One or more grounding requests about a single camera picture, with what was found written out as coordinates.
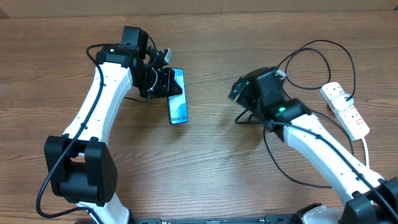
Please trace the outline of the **white USB charger plug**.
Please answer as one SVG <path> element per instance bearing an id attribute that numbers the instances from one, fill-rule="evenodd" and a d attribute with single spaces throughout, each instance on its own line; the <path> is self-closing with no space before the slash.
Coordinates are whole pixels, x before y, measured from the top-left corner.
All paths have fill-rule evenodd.
<path id="1" fill-rule="evenodd" d="M 354 105 L 353 97 L 348 94 L 340 94 L 330 100 L 330 107 L 334 113 L 340 113 Z"/>

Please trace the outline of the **brown cardboard box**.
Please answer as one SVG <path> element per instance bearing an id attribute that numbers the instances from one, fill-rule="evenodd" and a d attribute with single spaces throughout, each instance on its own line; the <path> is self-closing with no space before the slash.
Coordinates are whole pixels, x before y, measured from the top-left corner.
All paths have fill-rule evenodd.
<path id="1" fill-rule="evenodd" d="M 397 0 L 1 0 L 2 18 L 383 11 Z"/>

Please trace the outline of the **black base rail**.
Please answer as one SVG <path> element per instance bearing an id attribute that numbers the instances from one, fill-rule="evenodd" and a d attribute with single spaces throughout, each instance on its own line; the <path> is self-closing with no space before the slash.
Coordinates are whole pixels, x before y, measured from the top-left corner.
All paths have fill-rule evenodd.
<path id="1" fill-rule="evenodd" d="M 296 224 L 303 223 L 298 215 L 265 215 L 264 217 L 240 217 L 240 218 L 188 218 L 168 219 L 160 218 L 135 218 L 129 222 L 132 224 Z"/>

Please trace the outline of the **white power strip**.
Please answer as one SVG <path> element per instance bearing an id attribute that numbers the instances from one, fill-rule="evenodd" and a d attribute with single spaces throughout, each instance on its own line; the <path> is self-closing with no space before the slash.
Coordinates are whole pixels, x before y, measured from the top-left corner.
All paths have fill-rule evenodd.
<path id="1" fill-rule="evenodd" d="M 320 94 L 329 107 L 330 100 L 332 98 L 344 93 L 346 92 L 337 82 L 327 83 L 320 88 Z M 340 113 L 334 114 L 352 141 L 364 139 L 364 137 L 370 132 L 369 126 L 365 123 L 364 119 L 354 105 Z"/>

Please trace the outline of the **blue Samsung Galaxy smartphone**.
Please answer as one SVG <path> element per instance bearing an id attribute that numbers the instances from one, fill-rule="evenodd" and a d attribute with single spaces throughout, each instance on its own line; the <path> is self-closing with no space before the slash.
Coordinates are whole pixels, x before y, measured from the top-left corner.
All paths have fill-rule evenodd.
<path id="1" fill-rule="evenodd" d="M 186 123 L 188 121 L 188 110 L 183 70 L 181 68 L 172 68 L 171 71 L 174 72 L 174 80 L 181 87 L 182 94 L 167 98 L 169 107 L 169 123 Z"/>

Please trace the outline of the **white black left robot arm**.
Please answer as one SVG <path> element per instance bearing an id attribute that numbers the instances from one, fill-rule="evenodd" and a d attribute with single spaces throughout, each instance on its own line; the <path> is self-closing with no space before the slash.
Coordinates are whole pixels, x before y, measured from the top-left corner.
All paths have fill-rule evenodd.
<path id="1" fill-rule="evenodd" d="M 111 128 L 132 87 L 139 90 L 141 103 L 165 98 L 170 124 L 187 122 L 183 70 L 170 66 L 170 49 L 157 49 L 138 27 L 126 26 L 119 43 L 96 48 L 91 56 L 95 76 L 79 112 L 61 136 L 45 142 L 49 172 L 43 186 L 95 223 L 132 223 L 131 211 L 116 194 L 118 170 L 108 149 Z"/>

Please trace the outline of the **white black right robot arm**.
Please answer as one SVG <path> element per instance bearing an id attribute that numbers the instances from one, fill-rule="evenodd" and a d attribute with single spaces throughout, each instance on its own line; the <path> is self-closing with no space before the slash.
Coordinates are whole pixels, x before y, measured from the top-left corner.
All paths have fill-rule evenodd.
<path id="1" fill-rule="evenodd" d="M 263 67 L 239 78 L 229 98 L 258 118 L 316 168 L 338 195 L 342 209 L 313 203 L 291 216 L 291 223 L 397 223 L 397 179 L 386 180 L 345 149 L 300 100 L 286 100 L 286 74 Z"/>

